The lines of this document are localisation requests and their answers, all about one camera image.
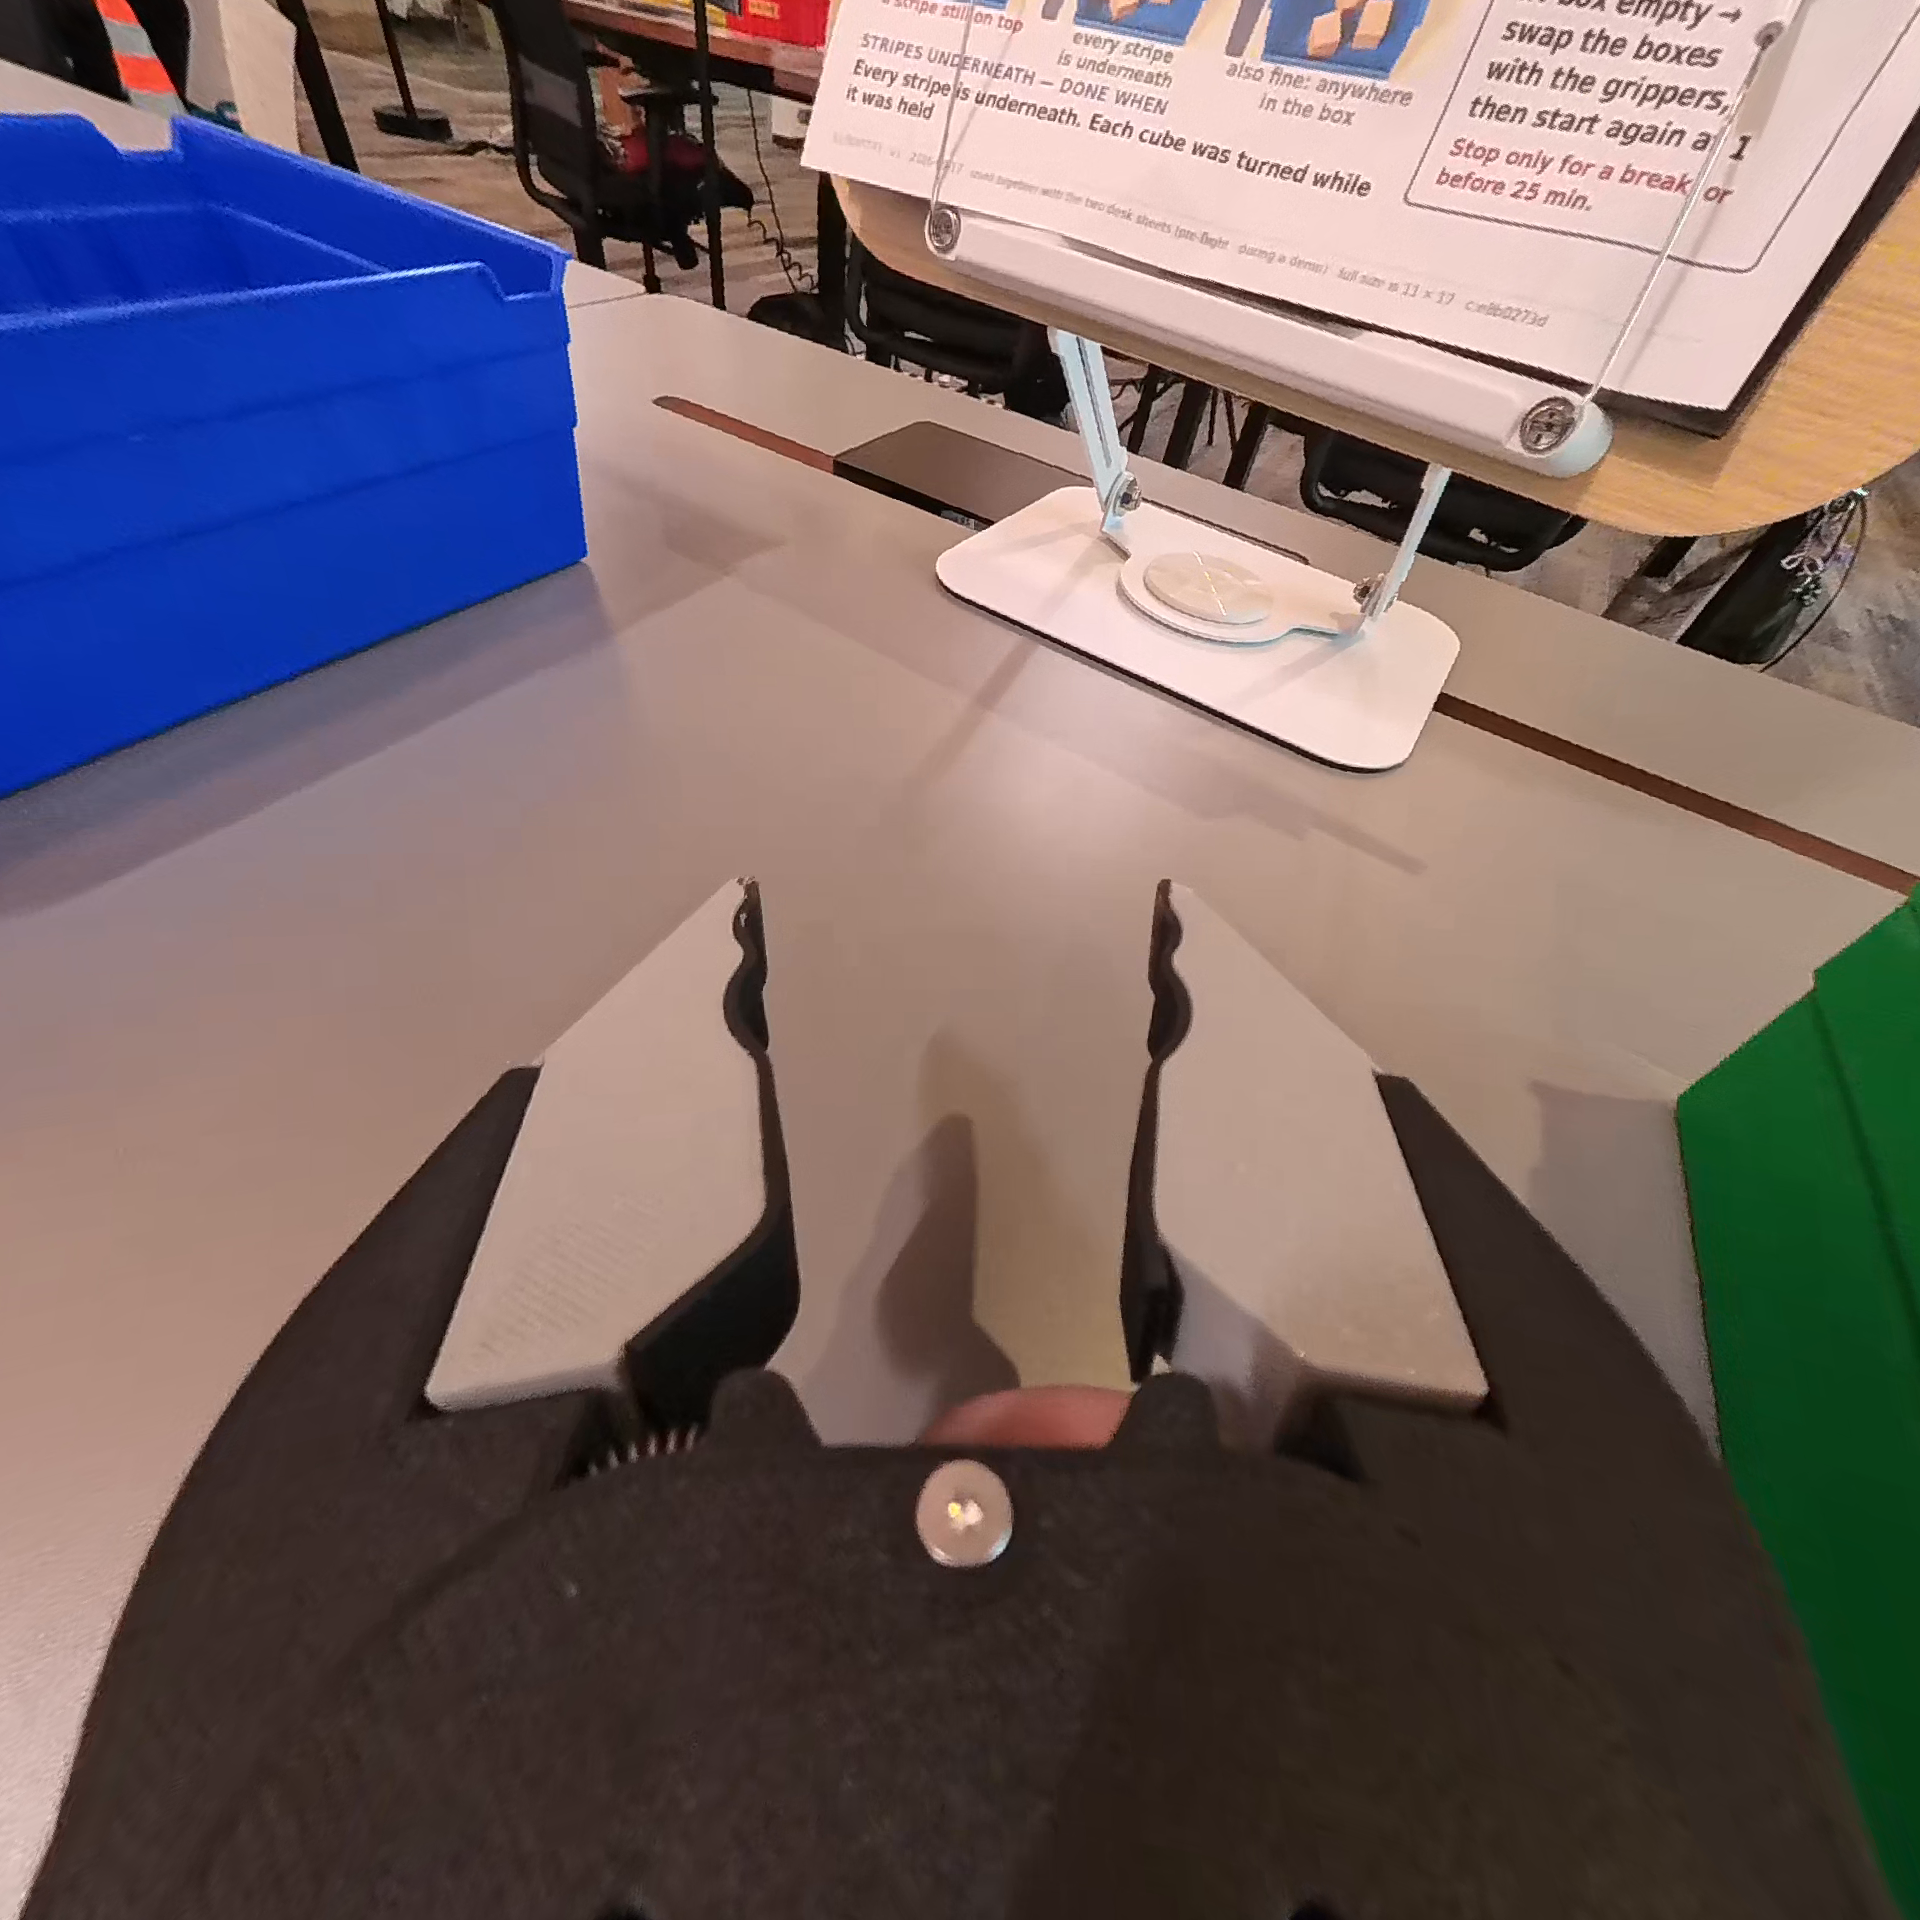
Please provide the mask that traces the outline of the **printed instruction sheet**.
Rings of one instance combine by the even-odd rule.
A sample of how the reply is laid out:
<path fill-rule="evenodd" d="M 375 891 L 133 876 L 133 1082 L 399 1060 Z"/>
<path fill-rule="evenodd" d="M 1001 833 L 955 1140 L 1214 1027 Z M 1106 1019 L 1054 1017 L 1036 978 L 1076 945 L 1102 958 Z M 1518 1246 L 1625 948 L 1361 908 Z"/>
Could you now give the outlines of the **printed instruction sheet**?
<path fill-rule="evenodd" d="M 805 164 L 1725 417 L 1916 128 L 1916 3 L 863 3 Z"/>

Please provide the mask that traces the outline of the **instruction sheet on stand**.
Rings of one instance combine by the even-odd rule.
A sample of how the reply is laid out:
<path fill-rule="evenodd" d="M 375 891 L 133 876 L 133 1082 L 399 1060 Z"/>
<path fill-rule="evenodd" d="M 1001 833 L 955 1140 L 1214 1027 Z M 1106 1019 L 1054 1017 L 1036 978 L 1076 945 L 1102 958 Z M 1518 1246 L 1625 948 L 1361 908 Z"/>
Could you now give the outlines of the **instruction sheet on stand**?
<path fill-rule="evenodd" d="M 1046 327 L 1091 480 L 938 562 L 966 606 L 1348 772 L 1412 755 L 1459 656 L 1404 599 L 1449 494 L 1475 483 L 1654 537 L 1802 522 L 1916 442 L 1916 182 L 1725 417 L 1627 400 L 1391 329 L 1150 270 L 1051 232 L 849 183 L 884 265 Z M 1103 347 L 1412 462 L 1404 527 L 1350 584 L 1140 491 Z"/>

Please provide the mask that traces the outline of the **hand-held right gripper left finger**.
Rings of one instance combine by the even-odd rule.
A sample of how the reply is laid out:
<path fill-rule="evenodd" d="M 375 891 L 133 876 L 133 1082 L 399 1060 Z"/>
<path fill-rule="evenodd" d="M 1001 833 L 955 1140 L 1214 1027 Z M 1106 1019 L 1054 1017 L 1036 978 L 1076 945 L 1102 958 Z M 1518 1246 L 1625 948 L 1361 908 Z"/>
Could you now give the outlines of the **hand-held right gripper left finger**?
<path fill-rule="evenodd" d="M 426 1382 L 452 1412 L 574 1391 L 707 1419 L 799 1312 L 761 891 L 730 880 L 542 1056 Z"/>

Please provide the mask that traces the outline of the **orange striped traffic cone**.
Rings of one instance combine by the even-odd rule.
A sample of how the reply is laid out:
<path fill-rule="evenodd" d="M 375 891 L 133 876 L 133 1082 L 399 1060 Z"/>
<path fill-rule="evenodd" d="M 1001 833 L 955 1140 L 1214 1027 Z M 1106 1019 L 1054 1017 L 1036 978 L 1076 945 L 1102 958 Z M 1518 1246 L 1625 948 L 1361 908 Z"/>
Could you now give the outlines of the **orange striped traffic cone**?
<path fill-rule="evenodd" d="M 119 96 L 158 119 L 172 122 L 188 115 L 185 6 L 93 3 L 92 7 L 106 34 Z"/>

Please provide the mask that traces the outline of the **black office chair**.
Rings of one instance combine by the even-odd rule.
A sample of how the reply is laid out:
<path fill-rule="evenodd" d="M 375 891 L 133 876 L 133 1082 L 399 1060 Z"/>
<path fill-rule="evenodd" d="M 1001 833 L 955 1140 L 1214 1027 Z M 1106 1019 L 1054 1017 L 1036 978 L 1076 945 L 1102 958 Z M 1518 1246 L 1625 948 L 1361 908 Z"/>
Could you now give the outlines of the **black office chair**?
<path fill-rule="evenodd" d="M 629 122 L 602 112 L 596 73 L 618 59 L 588 41 L 558 3 L 493 3 L 508 65 L 511 156 L 522 190 L 565 223 L 575 258 L 603 270 L 606 244 L 643 252 L 643 291 L 661 292 L 655 256 L 717 270 L 709 227 L 753 212 L 754 193 L 717 156 L 713 91 L 641 80 L 619 95 Z"/>

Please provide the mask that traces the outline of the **blue plastic bin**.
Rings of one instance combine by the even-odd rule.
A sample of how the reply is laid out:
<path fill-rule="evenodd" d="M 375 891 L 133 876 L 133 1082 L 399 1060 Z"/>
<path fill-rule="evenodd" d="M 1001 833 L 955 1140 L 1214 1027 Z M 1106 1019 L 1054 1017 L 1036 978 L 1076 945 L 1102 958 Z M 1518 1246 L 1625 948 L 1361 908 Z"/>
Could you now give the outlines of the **blue plastic bin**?
<path fill-rule="evenodd" d="M 586 561 L 563 252 L 198 122 L 3 163 L 5 795 Z"/>

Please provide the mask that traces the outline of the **green plastic bin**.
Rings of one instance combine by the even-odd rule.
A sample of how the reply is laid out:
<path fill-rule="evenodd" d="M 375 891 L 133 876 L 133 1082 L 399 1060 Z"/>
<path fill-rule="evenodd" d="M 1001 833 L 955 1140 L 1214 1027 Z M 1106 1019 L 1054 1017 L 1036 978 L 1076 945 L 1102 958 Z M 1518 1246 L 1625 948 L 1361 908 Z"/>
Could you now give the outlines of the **green plastic bin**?
<path fill-rule="evenodd" d="M 1918 1915 L 1918 902 L 1676 1103 L 1718 1451 Z"/>

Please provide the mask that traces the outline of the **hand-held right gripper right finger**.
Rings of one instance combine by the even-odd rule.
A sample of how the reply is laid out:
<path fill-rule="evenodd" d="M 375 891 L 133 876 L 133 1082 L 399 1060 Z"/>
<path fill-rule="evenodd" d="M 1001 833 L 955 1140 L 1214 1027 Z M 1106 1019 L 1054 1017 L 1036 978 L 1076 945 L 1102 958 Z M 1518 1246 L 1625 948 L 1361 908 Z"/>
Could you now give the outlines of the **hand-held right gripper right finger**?
<path fill-rule="evenodd" d="M 1220 1419 L 1326 1394 L 1476 1410 L 1486 1374 L 1374 1058 L 1190 888 L 1161 880 L 1121 1248 L 1130 1376 Z"/>

